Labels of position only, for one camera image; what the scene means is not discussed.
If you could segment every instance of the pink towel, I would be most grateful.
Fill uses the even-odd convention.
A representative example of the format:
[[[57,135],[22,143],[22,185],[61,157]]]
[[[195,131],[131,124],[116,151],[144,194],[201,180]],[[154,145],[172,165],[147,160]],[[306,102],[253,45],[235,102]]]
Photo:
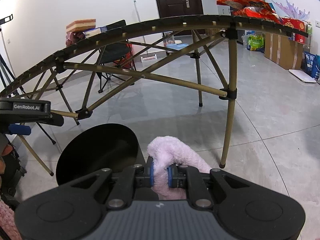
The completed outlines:
[[[200,172],[209,173],[211,167],[188,145],[175,137],[155,138],[147,148],[148,155],[153,157],[154,186],[152,190],[160,200],[185,199],[186,191],[182,188],[168,187],[167,168],[174,163],[196,167]]]
[[[0,226],[11,240],[21,240],[21,236],[14,223],[14,212],[1,200],[0,201]]]

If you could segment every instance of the green snack bag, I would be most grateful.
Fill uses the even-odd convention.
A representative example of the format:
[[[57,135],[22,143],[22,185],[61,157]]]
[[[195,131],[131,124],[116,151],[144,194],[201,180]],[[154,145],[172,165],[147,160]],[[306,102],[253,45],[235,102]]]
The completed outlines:
[[[262,36],[250,35],[248,38],[248,50],[264,52],[264,39]]]

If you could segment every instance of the folding chair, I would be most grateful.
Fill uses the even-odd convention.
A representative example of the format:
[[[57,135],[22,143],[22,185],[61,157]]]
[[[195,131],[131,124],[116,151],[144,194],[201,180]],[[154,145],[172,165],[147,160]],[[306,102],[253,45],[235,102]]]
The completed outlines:
[[[125,20],[121,20],[116,23],[107,25],[106,27],[107,27],[107,30],[109,31],[122,26],[126,26]],[[126,56],[128,53],[130,53],[130,57],[132,57],[132,49],[130,46],[128,46],[128,44],[124,44],[124,43],[110,44],[110,45],[107,45],[105,48],[99,49],[99,52],[100,54],[102,53],[102,57],[99,63],[100,65],[104,65],[107,63],[114,63],[116,64],[114,67],[128,69],[127,67],[125,67],[125,65],[127,63],[131,63],[130,64],[131,67],[129,69],[136,70],[133,60],[131,62],[125,63]],[[109,73],[105,73],[105,74],[106,76],[104,76],[102,72],[97,72],[97,76],[100,79],[100,89],[98,90],[98,93],[103,92],[104,87],[107,85],[108,81],[111,80],[111,77],[115,77],[117,79],[120,79],[121,81],[125,81],[125,79],[120,78],[114,74],[109,74]],[[106,79],[106,82],[103,86],[102,86],[102,77]]]

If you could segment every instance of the blue bag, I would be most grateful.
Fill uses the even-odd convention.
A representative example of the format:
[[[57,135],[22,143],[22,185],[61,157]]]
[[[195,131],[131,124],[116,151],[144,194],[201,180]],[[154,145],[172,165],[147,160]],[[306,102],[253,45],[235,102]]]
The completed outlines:
[[[309,52],[304,52],[304,58],[306,60],[306,66],[305,66],[305,71],[308,75],[311,75],[311,70],[312,70],[312,65],[313,65],[313,59],[315,58],[316,55],[313,55]]]
[[[313,59],[312,70],[311,70],[310,76],[312,78],[314,78],[315,80],[318,80],[319,73],[320,73],[320,56],[316,55],[315,58]]]

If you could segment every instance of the bolt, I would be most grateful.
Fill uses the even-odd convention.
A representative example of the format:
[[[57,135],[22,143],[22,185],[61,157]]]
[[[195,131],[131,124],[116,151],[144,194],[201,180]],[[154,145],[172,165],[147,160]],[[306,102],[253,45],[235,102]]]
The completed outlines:
[[[211,201],[209,199],[201,198],[196,201],[196,205],[198,207],[209,207],[211,205]]]
[[[122,199],[111,199],[109,202],[108,202],[109,206],[110,207],[122,207],[124,205],[124,201]]]

